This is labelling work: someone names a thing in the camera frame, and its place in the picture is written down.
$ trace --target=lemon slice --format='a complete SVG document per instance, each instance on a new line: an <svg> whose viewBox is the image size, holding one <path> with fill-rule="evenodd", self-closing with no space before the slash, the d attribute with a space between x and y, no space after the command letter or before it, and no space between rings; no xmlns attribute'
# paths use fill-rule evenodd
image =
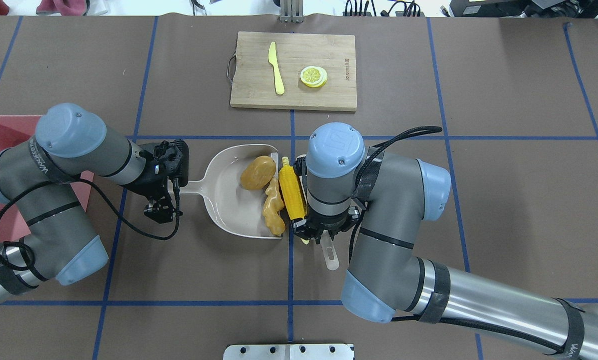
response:
<svg viewBox="0 0 598 360"><path fill-rule="evenodd" d="M319 66L307 66L301 70L301 82L311 88L322 87L328 80L326 69Z"/></svg>

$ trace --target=cutting board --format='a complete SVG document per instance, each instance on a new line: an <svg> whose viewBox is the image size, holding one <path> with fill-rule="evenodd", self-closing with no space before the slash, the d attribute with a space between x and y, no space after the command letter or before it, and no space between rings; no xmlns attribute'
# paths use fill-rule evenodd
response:
<svg viewBox="0 0 598 360"><path fill-rule="evenodd" d="M267 61L271 42L285 93L274 91ZM235 108L356 111L356 47L353 35L289 34L240 31L230 105ZM299 75L306 66L328 72L321 88L305 86Z"/></svg>

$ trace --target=robotic arm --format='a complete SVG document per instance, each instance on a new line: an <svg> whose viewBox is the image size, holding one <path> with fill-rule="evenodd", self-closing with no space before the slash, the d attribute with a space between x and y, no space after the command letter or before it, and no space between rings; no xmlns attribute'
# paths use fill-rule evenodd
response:
<svg viewBox="0 0 598 360"><path fill-rule="evenodd" d="M598 360L598 304L578 307L412 255L421 220L443 212L447 171L387 152L370 164L362 160L363 139L352 127L317 129L305 158L308 215L293 223L299 237L333 235L353 221L354 196L367 202L341 295L350 312L386 323L403 310L413 316L395 321L465 326L555 358ZM368 166L370 175L355 184Z"/></svg>
<svg viewBox="0 0 598 360"><path fill-rule="evenodd" d="M162 224L175 217L178 222L178 188L187 184L187 162L183 141L138 146L77 105L49 109L28 142L0 153L0 203L13 205L29 192L17 206L32 233L19 243L0 243L0 303L52 278L70 285L106 264L101 239L68 184L79 181L81 172L145 196L144 214Z"/></svg>

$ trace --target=pink box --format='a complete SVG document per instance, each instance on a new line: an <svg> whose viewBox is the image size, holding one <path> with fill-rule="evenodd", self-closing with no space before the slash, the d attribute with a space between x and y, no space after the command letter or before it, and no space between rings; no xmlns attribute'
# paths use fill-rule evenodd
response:
<svg viewBox="0 0 598 360"><path fill-rule="evenodd" d="M40 115L0 115L0 152L6 148L12 148L20 143L28 141L34 134L36 123L41 118ZM94 174L90 171L84 171L81 178L92 180ZM72 189L77 194L84 209L88 208L90 196L90 186L82 182L72 184ZM18 239L29 235L30 230L16 207L10 209L0 224L0 242Z"/></svg>

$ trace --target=yellow corn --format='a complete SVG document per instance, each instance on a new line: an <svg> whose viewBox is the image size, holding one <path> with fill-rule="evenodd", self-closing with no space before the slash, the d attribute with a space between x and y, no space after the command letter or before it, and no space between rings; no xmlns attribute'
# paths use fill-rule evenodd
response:
<svg viewBox="0 0 598 360"><path fill-rule="evenodd" d="M283 167L279 170L279 183L285 208L288 210L290 220L303 219L306 215L306 209L299 179L290 166L290 160L287 156L282 157L281 162Z"/></svg>

